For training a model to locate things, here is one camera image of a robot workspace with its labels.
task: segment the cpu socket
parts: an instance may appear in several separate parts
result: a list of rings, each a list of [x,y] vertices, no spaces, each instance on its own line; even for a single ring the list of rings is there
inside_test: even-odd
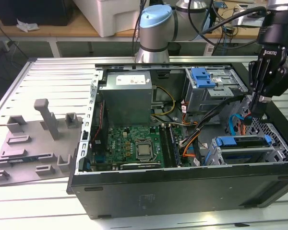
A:
[[[141,139],[135,142],[135,156],[140,161],[149,161],[153,158],[153,143],[150,139]]]

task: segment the white storage box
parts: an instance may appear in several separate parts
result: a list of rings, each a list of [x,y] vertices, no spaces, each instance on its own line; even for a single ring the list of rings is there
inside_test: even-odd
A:
[[[140,0],[74,0],[101,37],[134,29]]]

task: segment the blue plastic latch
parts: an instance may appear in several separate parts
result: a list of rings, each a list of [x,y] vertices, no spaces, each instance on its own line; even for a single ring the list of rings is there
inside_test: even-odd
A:
[[[196,81],[198,88],[214,88],[216,84],[211,81],[210,74],[205,68],[192,68],[192,77]]]
[[[265,140],[267,141],[267,143],[268,143],[269,145],[272,145],[272,139],[270,138],[269,135],[265,135],[264,138],[265,138]]]
[[[216,139],[216,144],[217,144],[218,146],[222,146],[222,145],[223,145],[221,138],[217,138],[217,139]]]
[[[237,143],[233,137],[221,137],[219,139],[222,141],[224,146],[237,145]]]

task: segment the floor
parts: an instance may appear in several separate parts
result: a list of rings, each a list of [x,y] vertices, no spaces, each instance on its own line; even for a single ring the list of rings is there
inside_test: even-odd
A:
[[[52,57],[52,52],[46,42],[20,42],[18,46],[30,58]],[[121,42],[119,46],[116,42],[97,42],[93,43],[94,52],[89,53],[88,44],[86,42],[59,43],[59,48],[63,57],[130,56],[131,47],[132,44],[130,42]],[[205,44],[202,43],[181,43],[180,55],[201,56],[204,53],[204,49]],[[256,55],[258,49],[259,47],[257,45],[251,45],[228,52],[217,50],[215,55]],[[13,44],[10,46],[10,51],[8,53],[0,51],[0,98],[5,94],[25,63],[26,58]]]

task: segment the workbench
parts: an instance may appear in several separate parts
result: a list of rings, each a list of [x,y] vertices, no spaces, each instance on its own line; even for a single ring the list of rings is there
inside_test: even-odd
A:
[[[179,63],[232,63],[245,67],[257,57],[171,57]],[[0,101],[0,147],[8,131],[10,115],[26,121],[41,120],[34,110],[35,99],[48,98],[49,110],[56,118],[76,112],[84,117],[90,96],[95,64],[133,63],[131,57],[39,58],[26,63]],[[288,90],[273,98],[288,117]],[[67,195],[68,178],[28,182],[0,187],[0,229],[61,229],[79,227],[99,230],[139,229],[233,229],[235,223],[250,225],[248,230],[288,229],[288,194],[267,208],[214,211],[190,214],[91,220],[75,195]]]
[[[233,13],[236,2],[225,1],[228,8],[220,9],[219,13],[223,17],[230,17]],[[100,37],[89,21],[79,11],[75,11],[73,18],[67,26],[41,25],[39,30],[28,33],[21,31],[16,26],[4,26],[0,21],[0,27],[13,41],[43,41],[48,42],[55,58],[61,57],[57,42],[88,42],[88,49],[93,51],[91,42],[131,42],[133,30],[116,33],[111,37]],[[247,43],[257,38],[259,28],[239,29],[239,33],[232,40],[233,43]],[[217,43],[222,35],[222,30],[217,29],[206,37]],[[0,41],[7,41],[7,37],[0,30]],[[206,43],[202,38],[184,42]]]

